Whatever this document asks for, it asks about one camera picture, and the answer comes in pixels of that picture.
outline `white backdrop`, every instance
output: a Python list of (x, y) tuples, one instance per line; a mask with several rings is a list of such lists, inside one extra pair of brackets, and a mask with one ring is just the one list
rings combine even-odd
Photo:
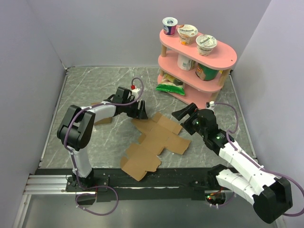
[[(259, 161), (304, 187), (303, 11), (303, 0), (272, 0), (233, 79)], [(292, 187), (294, 213), (304, 200)], [(289, 228), (304, 227), (304, 215), (285, 219)]]
[(0, 227), (11, 228), (65, 71), (26, 1), (0, 3)]
[(66, 67), (155, 66), (164, 17), (240, 56), (270, 0), (27, 0)]

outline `pink shelf tier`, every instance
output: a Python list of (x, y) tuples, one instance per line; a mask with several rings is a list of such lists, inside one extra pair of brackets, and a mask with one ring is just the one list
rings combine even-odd
[(163, 71), (202, 92), (214, 93), (222, 88), (218, 85), (220, 72), (215, 79), (211, 81), (203, 81), (195, 74), (197, 66), (195, 66), (193, 70), (182, 70), (177, 66), (177, 57), (178, 53), (174, 51), (167, 51), (166, 57), (158, 57), (158, 64)]
[[(158, 75), (157, 83), (159, 84), (162, 81), (162, 76)], [(186, 104), (191, 104), (192, 102), (196, 104), (199, 109), (206, 107), (206, 102), (210, 101), (211, 94), (210, 93), (203, 93), (198, 91), (197, 89), (185, 84), (185, 96), (169, 93), (172, 96), (176, 97), (177, 99), (181, 100)]]
[(209, 56), (200, 56), (196, 48), (196, 42), (188, 46), (182, 45), (177, 31), (173, 36), (169, 37), (161, 30), (160, 41), (164, 46), (171, 50), (181, 53), (188, 58), (215, 70), (230, 69), (235, 65), (238, 58), (232, 47), (220, 41), (218, 41), (218, 45), (212, 50)]

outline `gray marble surface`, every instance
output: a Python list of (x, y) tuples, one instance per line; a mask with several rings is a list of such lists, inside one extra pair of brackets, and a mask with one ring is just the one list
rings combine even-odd
[[(72, 162), (68, 152), (56, 137), (56, 131), (70, 105), (88, 106), (94, 102), (101, 102), (116, 92), (118, 86), (129, 87), (131, 79), (141, 77), (145, 84), (142, 98), (146, 101), (147, 114), (152, 117), (161, 112), (172, 119), (171, 113), (185, 107), (185, 104), (165, 92), (155, 91), (157, 86), (157, 67), (74, 67), (68, 69), (67, 81), (59, 103), (58, 111), (41, 168), (71, 168)], [(234, 105), (238, 112), (238, 103), (228, 78), (220, 91), (218, 102)], [(215, 108), (218, 124), (222, 129), (234, 129), (236, 118), (229, 107), (217, 105)], [(240, 146), (250, 155), (249, 140), (244, 122), (239, 112), (240, 121), (237, 132), (233, 135)], [(125, 114), (114, 117), (111, 124), (95, 126), (88, 148), (89, 160), (93, 167), (119, 168), (120, 158), (131, 142), (136, 143), (140, 132)], [(212, 167), (217, 164), (228, 165), (226, 161), (210, 151), (198, 135), (189, 135), (184, 129), (181, 137), (191, 139), (189, 148), (183, 155), (173, 154), (164, 150), (159, 156), (160, 167)]]

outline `flattened cardboard box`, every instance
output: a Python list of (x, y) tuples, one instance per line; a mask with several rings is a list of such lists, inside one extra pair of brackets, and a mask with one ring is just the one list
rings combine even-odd
[(191, 142), (178, 136), (182, 126), (160, 113), (148, 120), (132, 119), (132, 123), (142, 133), (138, 138), (140, 144), (130, 145), (126, 150), (128, 158), (121, 158), (120, 167), (137, 181), (148, 171), (156, 171), (161, 164), (157, 155), (160, 155), (164, 148), (182, 155)]

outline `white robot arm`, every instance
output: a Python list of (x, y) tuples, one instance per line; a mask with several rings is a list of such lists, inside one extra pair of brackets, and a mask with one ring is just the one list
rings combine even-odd
[[(126, 113), (131, 118), (148, 119), (145, 111), (145, 102), (143, 100), (137, 101), (131, 105), (106, 105), (110, 103), (128, 104), (137, 99), (139, 93), (139, 88), (129, 90), (118, 87), (115, 95), (111, 95), (108, 99), (101, 102), (104, 105), (101, 104), (97, 107), (90, 106), (90, 111), (84, 111), (83, 114), (79, 116), (79, 119), (73, 124), (68, 136), (67, 147), (70, 149), (70, 155), (73, 156), (75, 160), (75, 164), (73, 163), (73, 174), (76, 175), (76, 171), (78, 172), (80, 182), (83, 186), (90, 187), (93, 183), (94, 172), (88, 158), (87, 148), (94, 123), (105, 118), (116, 116), (120, 113)], [(68, 108), (57, 131), (57, 137), (63, 144), (72, 119), (78, 112), (86, 108), (87, 107), (78, 107), (75, 105), (71, 105)]]
[(208, 172), (210, 185), (225, 187), (243, 197), (253, 205), (257, 215), (266, 223), (272, 223), (292, 207), (290, 182), (284, 177), (278, 178), (265, 172), (231, 135), (219, 129), (209, 103), (206, 109), (199, 110), (192, 103), (172, 113), (177, 120), (187, 114), (190, 117), (181, 126), (191, 135), (198, 133), (202, 136), (205, 145), (238, 172), (234, 173), (224, 165), (217, 165)]

